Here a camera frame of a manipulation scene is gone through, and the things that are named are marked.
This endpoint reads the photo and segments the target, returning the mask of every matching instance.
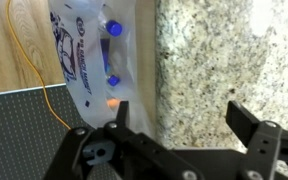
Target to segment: yellow cable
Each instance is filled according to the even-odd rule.
[[[42,84],[42,87],[43,87],[43,92],[44,92],[44,98],[45,98],[45,101],[46,101],[46,104],[48,106],[48,108],[50,109],[51,113],[56,117],[56,119],[58,121],[60,121],[60,123],[62,123],[68,130],[71,130],[71,127],[66,124],[65,121],[63,121],[56,113],[55,111],[53,110],[52,106],[51,106],[51,103],[48,99],[48,95],[47,95],[47,91],[46,91],[46,88],[45,88],[45,83],[43,81],[43,78],[41,76],[41,74],[38,72],[38,70],[36,69],[36,67],[32,64],[32,62],[29,60],[27,54],[25,53],[24,51],[24,48],[23,46],[21,45],[20,41],[18,40],[18,37],[17,35],[15,34],[15,31],[14,31],[14,28],[13,28],[13,25],[11,23],[11,20],[10,20],[10,4],[11,4],[11,0],[7,0],[7,5],[6,5],[6,8],[5,8],[5,13],[6,13],[6,17],[7,17],[7,23],[8,23],[8,26],[10,28],[10,32],[13,36],[13,39],[15,40],[17,46],[19,47],[21,53],[23,54],[24,56],[24,59],[26,60],[26,62],[30,65],[30,67],[32,68],[32,70],[35,72],[35,74],[38,76],[41,84]]]

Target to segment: plastic bag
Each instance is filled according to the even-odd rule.
[[[154,136],[137,94],[135,0],[50,0],[49,7],[65,82],[83,120],[102,127],[118,109],[109,102],[127,100],[129,128]]]

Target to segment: bolt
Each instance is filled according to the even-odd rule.
[[[108,126],[109,126],[110,128],[116,128],[116,127],[117,127],[117,124],[116,124],[116,123],[110,123],[110,124],[108,124]]]
[[[184,180],[197,180],[197,176],[195,172],[191,170],[186,170],[183,172],[183,178]]]
[[[262,175],[260,173],[258,173],[257,171],[248,171],[247,172],[247,176],[251,180],[263,180]]]
[[[271,127],[276,127],[277,125],[272,122],[272,121],[265,121],[266,125],[271,126]]]
[[[75,130],[75,133],[77,134],[77,135],[83,135],[83,134],[85,134],[85,129],[83,129],[83,128],[79,128],[79,129],[76,129]]]

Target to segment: perforated panel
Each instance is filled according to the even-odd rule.
[[[54,110],[71,127],[87,126],[65,87],[47,88]],[[49,112],[40,88],[0,94],[0,179],[42,179],[66,128]],[[108,165],[92,179],[115,179]]]

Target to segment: wooden floor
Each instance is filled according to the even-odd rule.
[[[10,36],[0,0],[0,92],[40,86]],[[155,2],[137,2],[137,41],[140,94],[151,118],[155,116]],[[12,0],[11,19],[25,51],[47,85],[63,83],[55,51],[47,0]]]

